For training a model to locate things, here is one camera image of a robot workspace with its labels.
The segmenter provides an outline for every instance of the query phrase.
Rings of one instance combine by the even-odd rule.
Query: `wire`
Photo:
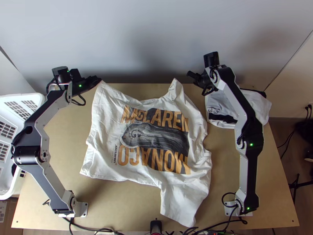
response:
[[[229,226],[229,224],[230,224],[230,221],[231,221],[231,219],[232,219],[232,214],[235,212],[235,210],[237,209],[237,207],[238,207],[238,205],[237,205],[237,206],[232,210],[232,212],[230,213],[228,222],[227,222],[225,228],[224,228],[223,230],[221,230],[221,232],[226,232],[226,230],[227,230],[227,228],[228,228],[228,226]]]
[[[71,229],[71,225],[73,222],[74,218],[71,218],[70,223],[68,224],[68,230],[70,231],[70,234],[73,235],[72,229]]]
[[[75,105],[78,105],[78,106],[85,106],[86,105],[86,100],[81,96],[81,95],[78,95],[79,98],[82,99],[83,103],[79,103],[78,101],[72,99],[72,103],[75,104]]]
[[[114,231],[114,230],[109,229],[109,228],[94,229],[94,228],[87,228],[87,227],[84,227],[84,226],[75,224],[75,223],[74,223],[74,218],[71,218],[71,220],[68,220],[67,218],[63,217],[63,219],[65,219],[67,222],[69,222],[69,231],[70,231],[71,235],[72,235],[72,230],[71,230],[71,226],[72,226],[72,225],[74,225],[75,227],[81,228],[81,229],[83,229],[83,230],[86,230],[86,231],[108,232],[108,233],[115,233],[115,234],[117,234],[117,235],[124,235],[123,233]]]
[[[305,121],[306,121],[309,115],[309,107],[306,106],[305,109],[306,109],[306,118],[305,118]],[[282,145],[279,145],[277,148],[283,147],[287,143],[287,141],[293,136],[294,133],[295,133],[295,130],[293,130],[287,137],[286,141]]]
[[[281,159],[283,158],[283,156],[285,155],[285,153],[287,152],[287,149],[288,149],[288,147],[289,147],[289,142],[290,142],[290,140],[291,140],[291,137],[289,138],[289,140],[288,140],[288,143],[287,143],[287,146],[286,146],[286,149],[285,149],[285,151],[282,153],[282,155],[281,155]]]
[[[60,90],[62,90],[61,86],[59,85],[59,82],[58,82],[58,76],[59,75],[56,75],[46,86],[46,93],[48,94],[49,93],[49,87],[50,85],[52,84],[55,84],[59,87]]]
[[[194,230],[196,230],[197,228],[199,228],[199,227],[191,227],[191,228],[188,228],[188,229],[186,229],[186,230],[183,232],[182,235],[188,235],[188,234],[192,233]]]
[[[286,141],[285,141],[282,145],[279,145],[277,148],[283,147],[283,146],[287,143],[287,141],[289,140],[289,138],[291,138],[291,137],[293,136],[294,133],[295,133],[295,131],[291,132],[291,133],[289,134],[289,136],[287,137]]]
[[[312,105],[309,104],[308,107],[309,107],[309,109],[310,109],[310,117],[309,117],[309,119],[311,119],[311,115],[312,115]]]
[[[236,207],[236,206],[238,206],[238,205],[232,205],[232,206],[227,206],[227,204],[224,202],[224,197],[226,196],[226,195],[228,195],[228,194],[232,194],[232,195],[235,195],[235,193],[231,193],[231,192],[229,192],[229,193],[225,193],[223,196],[222,196],[222,204],[225,206],[225,207],[228,207],[228,208],[233,208],[233,207]]]

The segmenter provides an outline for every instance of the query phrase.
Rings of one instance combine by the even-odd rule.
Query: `white cloth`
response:
[[[161,214],[191,227],[209,193],[206,135],[206,120],[176,79],[166,95],[143,101],[101,82],[80,173],[159,187]]]
[[[265,125],[268,122],[272,103],[256,91],[241,90],[241,92],[254,109],[256,118]],[[209,118],[209,113],[212,113],[223,116],[229,115],[235,120],[238,120],[238,113],[235,111],[222,90],[213,92],[205,97],[205,110],[207,121],[214,126],[228,129],[235,128],[235,123],[227,123],[224,120],[214,120]]]

